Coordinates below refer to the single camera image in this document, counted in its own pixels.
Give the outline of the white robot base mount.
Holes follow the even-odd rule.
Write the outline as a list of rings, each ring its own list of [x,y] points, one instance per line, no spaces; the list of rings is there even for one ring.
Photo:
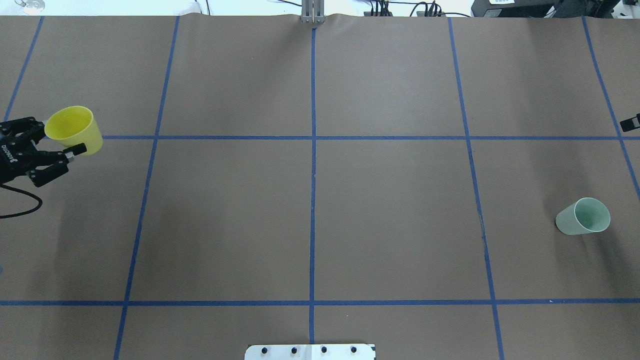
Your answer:
[[[247,347],[245,360],[375,360],[374,344],[256,344]]]

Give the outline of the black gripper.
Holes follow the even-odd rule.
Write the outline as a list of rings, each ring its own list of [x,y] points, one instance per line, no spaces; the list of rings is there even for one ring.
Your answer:
[[[69,164],[74,158],[87,152],[84,143],[55,152],[38,150],[37,146],[44,137],[45,123],[35,117],[3,121],[0,137],[2,185],[27,176],[35,187],[43,187],[68,173]],[[26,171],[22,168],[22,162],[18,161],[15,151],[23,151],[22,161],[26,164]]]

